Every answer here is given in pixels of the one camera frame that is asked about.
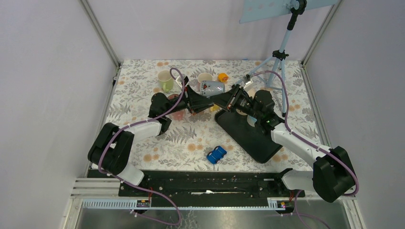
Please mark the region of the small grey mug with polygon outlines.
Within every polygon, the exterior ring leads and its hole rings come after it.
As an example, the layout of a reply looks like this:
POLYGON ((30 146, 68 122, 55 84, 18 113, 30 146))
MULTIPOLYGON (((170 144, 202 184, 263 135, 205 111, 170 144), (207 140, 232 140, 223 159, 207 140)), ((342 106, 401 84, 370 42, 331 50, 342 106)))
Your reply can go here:
POLYGON ((210 97, 225 92, 225 85, 217 81, 202 81, 200 83, 200 95, 210 97))

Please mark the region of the large pink speckled mug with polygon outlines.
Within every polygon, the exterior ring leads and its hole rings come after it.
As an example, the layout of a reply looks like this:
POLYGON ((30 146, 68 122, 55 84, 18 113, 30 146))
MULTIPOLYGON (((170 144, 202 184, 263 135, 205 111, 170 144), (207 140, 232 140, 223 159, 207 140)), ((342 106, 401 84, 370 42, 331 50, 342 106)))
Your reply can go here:
MULTIPOLYGON (((168 98, 173 99, 178 97, 178 94, 171 94, 168 98)), ((181 121, 184 118, 185 110, 180 110, 171 114, 172 118, 176 121, 181 121)))

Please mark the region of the pink ceramic mug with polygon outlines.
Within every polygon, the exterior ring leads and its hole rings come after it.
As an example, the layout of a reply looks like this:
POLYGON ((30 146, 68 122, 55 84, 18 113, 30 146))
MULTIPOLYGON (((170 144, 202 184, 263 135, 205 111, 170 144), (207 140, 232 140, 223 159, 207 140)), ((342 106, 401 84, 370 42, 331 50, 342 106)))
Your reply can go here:
POLYGON ((201 83, 203 81, 212 81, 213 76, 210 73, 201 73, 197 77, 198 83, 201 83))

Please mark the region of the light green mug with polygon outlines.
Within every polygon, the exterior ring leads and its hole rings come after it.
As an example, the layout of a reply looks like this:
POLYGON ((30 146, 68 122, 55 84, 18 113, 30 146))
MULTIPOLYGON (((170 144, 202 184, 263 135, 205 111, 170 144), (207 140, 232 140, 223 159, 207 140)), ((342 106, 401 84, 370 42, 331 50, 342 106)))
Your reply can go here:
POLYGON ((163 92, 167 93, 173 89, 174 79, 172 78, 169 70, 159 72, 157 78, 163 92))

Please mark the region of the yellow ceramic mug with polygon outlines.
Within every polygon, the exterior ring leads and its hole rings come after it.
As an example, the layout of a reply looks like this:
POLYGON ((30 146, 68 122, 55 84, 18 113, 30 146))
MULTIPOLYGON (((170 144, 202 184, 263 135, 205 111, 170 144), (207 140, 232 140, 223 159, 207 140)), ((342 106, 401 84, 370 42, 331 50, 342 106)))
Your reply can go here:
POLYGON ((214 105, 214 106, 212 106, 212 107, 210 108, 210 111, 211 111, 211 112, 214 112, 214 111, 217 111, 217 110, 219 110, 219 109, 220 109, 219 106, 214 105))

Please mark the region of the light blue mug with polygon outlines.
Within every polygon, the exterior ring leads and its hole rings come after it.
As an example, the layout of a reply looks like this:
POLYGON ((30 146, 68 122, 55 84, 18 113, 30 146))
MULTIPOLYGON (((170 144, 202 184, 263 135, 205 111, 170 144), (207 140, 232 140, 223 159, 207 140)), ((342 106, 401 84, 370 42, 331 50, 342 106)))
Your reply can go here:
POLYGON ((249 124, 250 126, 255 127, 255 124, 256 124, 256 122, 257 122, 257 119, 256 119, 256 118, 254 118, 254 117, 248 115, 246 120, 247 120, 247 122, 248 122, 248 124, 249 124))

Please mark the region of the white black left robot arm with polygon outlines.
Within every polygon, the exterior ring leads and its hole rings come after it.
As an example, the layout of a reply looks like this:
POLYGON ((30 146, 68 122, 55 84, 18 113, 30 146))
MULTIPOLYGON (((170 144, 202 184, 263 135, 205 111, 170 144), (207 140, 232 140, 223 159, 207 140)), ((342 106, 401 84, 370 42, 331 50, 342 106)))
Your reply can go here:
POLYGON ((129 162, 133 142, 165 133, 171 124, 167 117, 169 114, 182 110, 198 113, 212 107, 213 96, 206 92, 209 88, 207 82, 202 82, 201 92, 197 93, 182 82, 181 93, 177 97, 170 99, 163 93, 154 94, 147 120, 124 127, 113 123, 104 124, 87 159, 97 165, 100 172, 129 183, 130 190, 136 196, 143 196, 148 191, 147 181, 143 180, 144 173, 129 162))

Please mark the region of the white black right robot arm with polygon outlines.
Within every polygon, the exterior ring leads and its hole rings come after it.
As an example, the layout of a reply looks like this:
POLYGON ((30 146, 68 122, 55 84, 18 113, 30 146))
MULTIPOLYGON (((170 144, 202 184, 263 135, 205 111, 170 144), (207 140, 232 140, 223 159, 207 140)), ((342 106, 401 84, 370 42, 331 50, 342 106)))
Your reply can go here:
POLYGON ((274 112, 269 91, 259 90, 249 96, 237 85, 210 100, 221 108, 215 116, 217 124, 256 162, 267 162, 285 147, 311 166, 312 171, 291 169, 282 175, 274 183, 276 194, 285 197, 295 189, 307 190, 332 203, 356 185, 347 151, 318 144, 294 131, 274 112))

